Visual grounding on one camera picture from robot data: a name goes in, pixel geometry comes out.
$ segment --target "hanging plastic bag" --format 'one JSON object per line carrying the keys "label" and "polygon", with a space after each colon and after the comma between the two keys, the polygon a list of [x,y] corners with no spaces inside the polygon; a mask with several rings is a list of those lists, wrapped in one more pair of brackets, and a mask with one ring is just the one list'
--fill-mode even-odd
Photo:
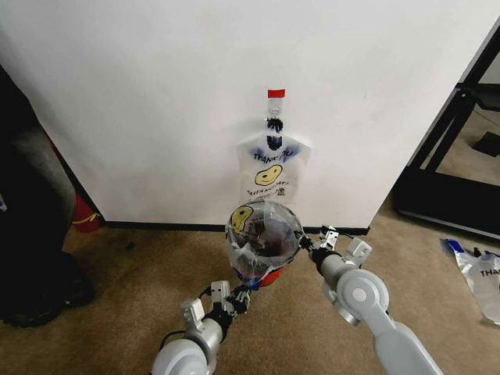
{"label": "hanging plastic bag", "polygon": [[242,205],[226,225],[230,264],[256,289],[295,258],[302,233],[297,216],[284,205],[262,199]]}
{"label": "hanging plastic bag", "polygon": [[268,90],[266,132],[237,146],[240,202],[271,198],[289,203],[297,191],[311,148],[284,134],[283,100],[284,90]]}
{"label": "hanging plastic bag", "polygon": [[445,240],[455,253],[456,262],[473,292],[481,312],[500,324],[500,255],[484,252],[475,257],[465,252],[455,240]]}

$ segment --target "floor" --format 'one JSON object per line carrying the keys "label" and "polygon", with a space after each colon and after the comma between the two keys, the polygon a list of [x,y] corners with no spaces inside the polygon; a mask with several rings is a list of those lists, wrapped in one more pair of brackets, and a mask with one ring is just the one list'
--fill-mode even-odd
{"label": "floor", "polygon": [[[476,117],[471,126],[480,129],[471,130],[473,137],[491,125]],[[482,170],[477,178],[500,176],[498,158],[488,156],[481,168],[464,166],[458,159],[470,150],[457,147],[444,168],[468,177],[475,170]],[[414,330],[446,374],[499,373],[500,328],[482,317],[443,238],[500,253],[498,241],[397,216],[388,198],[364,238],[373,246],[364,268],[384,280],[391,315]],[[338,242],[339,251],[347,240]],[[146,375],[164,334],[182,328],[182,301],[213,280],[237,285],[222,233],[71,230],[66,250],[90,274],[96,299],[44,327],[0,325],[2,375]],[[347,324],[320,285],[315,266],[299,254],[273,285],[252,296],[248,314],[222,345],[216,374],[382,374],[366,326]]]}
{"label": "floor", "polygon": [[437,171],[500,185],[500,157],[493,158],[472,149],[487,131],[500,134],[500,112],[484,111],[476,105]]}

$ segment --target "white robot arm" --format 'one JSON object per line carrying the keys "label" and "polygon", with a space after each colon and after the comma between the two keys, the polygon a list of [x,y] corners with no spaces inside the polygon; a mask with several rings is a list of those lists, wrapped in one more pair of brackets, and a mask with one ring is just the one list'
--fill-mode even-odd
{"label": "white robot arm", "polygon": [[216,368],[220,343],[238,314],[247,311],[252,293],[241,285],[229,291],[228,281],[214,281],[207,294],[212,296],[212,311],[205,314],[196,298],[180,307],[186,331],[184,338],[160,348],[152,375],[210,375]]}
{"label": "white robot arm", "polygon": [[[321,241],[313,244],[302,232],[296,236],[323,276],[323,293],[350,324],[366,323],[375,352],[388,375],[442,375],[418,337],[388,314],[389,293],[384,282],[359,267],[371,247],[354,238],[342,257],[334,246],[339,233],[323,227]],[[212,311],[205,314],[199,298],[185,302],[181,314],[184,338],[161,348],[152,375],[210,375],[216,367],[220,343],[238,314],[246,313],[251,291],[237,287],[231,294],[227,281],[212,283]]]}
{"label": "white robot arm", "polygon": [[388,314],[389,292],[373,273],[360,270],[371,247],[354,238],[342,257],[334,251],[338,232],[323,227],[322,241],[313,245],[302,236],[301,247],[324,278],[323,292],[350,324],[365,322],[373,334],[373,347],[387,375],[443,374],[418,337]]}

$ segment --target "black baseboard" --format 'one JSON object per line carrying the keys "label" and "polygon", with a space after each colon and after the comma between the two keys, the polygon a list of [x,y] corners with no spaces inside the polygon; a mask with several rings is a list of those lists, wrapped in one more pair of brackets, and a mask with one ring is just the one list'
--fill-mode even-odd
{"label": "black baseboard", "polygon": [[[224,232],[224,225],[210,224],[178,224],[178,223],[138,223],[128,221],[106,221],[105,226],[109,228],[122,229],[144,229],[144,230],[191,230],[202,232]],[[304,231],[308,234],[317,234],[320,232],[320,227],[304,227]],[[337,228],[341,232],[355,235],[365,236],[368,234],[369,228]]]}

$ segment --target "smiley face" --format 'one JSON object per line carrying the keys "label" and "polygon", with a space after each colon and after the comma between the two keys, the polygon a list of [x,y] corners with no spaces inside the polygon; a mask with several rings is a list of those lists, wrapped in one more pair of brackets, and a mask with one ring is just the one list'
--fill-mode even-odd
{"label": "smiley face", "polygon": [[231,215],[231,226],[234,231],[238,234],[245,228],[245,223],[250,215],[253,213],[253,208],[248,207],[247,205],[242,205],[238,207],[236,211]]}
{"label": "smiley face", "polygon": [[282,171],[283,167],[279,164],[275,164],[266,170],[261,170],[255,176],[255,183],[261,186],[271,185],[280,176]]}

